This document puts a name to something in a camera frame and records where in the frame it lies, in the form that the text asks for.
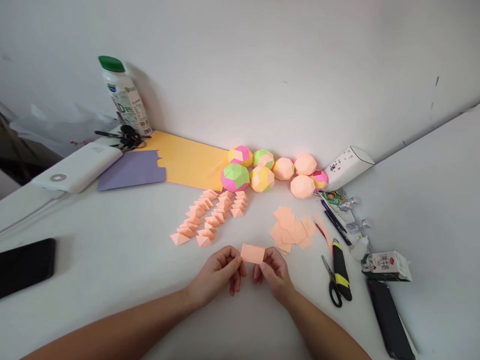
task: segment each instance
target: scissors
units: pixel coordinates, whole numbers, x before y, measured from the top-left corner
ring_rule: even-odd
[[[330,285],[328,286],[328,289],[330,291],[330,299],[333,305],[335,305],[337,308],[342,307],[342,298],[340,296],[339,288],[337,287],[337,282],[335,281],[335,275],[330,270],[330,266],[327,263],[327,260],[325,259],[325,256],[321,256],[321,259],[323,260],[323,263],[325,264],[326,270],[328,271],[328,274],[330,275]]]

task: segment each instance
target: smartphone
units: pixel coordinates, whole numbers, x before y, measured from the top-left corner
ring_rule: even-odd
[[[0,299],[38,284],[54,274],[53,238],[0,252]]]
[[[392,359],[415,360],[390,288],[372,279],[366,284],[388,355]]]

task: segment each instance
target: purple paper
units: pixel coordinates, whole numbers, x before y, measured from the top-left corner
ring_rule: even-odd
[[[157,166],[156,150],[126,152],[98,179],[98,191],[161,183],[167,179],[164,167]]]

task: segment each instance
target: green bottle cap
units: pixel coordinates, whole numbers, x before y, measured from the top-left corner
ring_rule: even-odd
[[[124,73],[125,68],[120,60],[111,56],[99,56],[98,61],[100,61],[101,67],[105,70],[114,72],[114,73]]]

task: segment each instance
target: cable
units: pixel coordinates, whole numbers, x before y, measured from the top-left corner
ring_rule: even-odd
[[[0,234],[6,232],[7,230],[10,230],[11,228],[13,228],[14,226],[20,224],[21,222],[23,222],[24,220],[28,219],[28,218],[31,217],[32,215],[38,213],[40,210],[42,210],[43,208],[45,208],[48,204],[51,204],[51,203],[53,203],[54,201],[60,200],[60,199],[63,198],[66,194],[68,194],[68,192],[62,191],[62,193],[61,193],[58,197],[53,197],[53,198],[51,198],[51,199],[48,200],[46,203],[44,203],[42,206],[40,206],[38,209],[36,209],[36,210],[32,211],[31,213],[29,213],[27,216],[22,217],[20,220],[15,221],[12,225],[9,225],[9,226],[5,227],[4,229],[0,230]]]

